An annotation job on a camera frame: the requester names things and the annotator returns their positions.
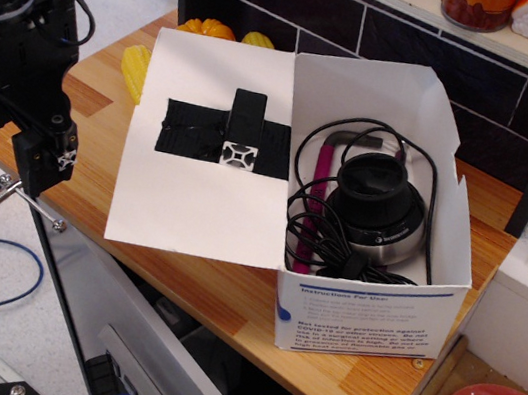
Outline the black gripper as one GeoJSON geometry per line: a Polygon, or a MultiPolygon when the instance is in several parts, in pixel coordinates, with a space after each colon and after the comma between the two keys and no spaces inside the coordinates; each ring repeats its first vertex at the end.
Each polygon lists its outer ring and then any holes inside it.
{"type": "Polygon", "coordinates": [[[78,62],[75,0],[35,0],[33,8],[0,20],[0,128],[14,122],[18,176],[30,197],[72,177],[78,133],[62,89],[78,62]]]}

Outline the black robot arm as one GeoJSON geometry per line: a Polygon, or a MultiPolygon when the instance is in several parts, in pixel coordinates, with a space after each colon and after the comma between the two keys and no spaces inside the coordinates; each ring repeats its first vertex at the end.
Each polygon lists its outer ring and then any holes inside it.
{"type": "Polygon", "coordinates": [[[0,129],[14,123],[17,172],[28,196],[71,178],[78,133],[63,90],[78,62],[84,0],[0,0],[0,129]]]}

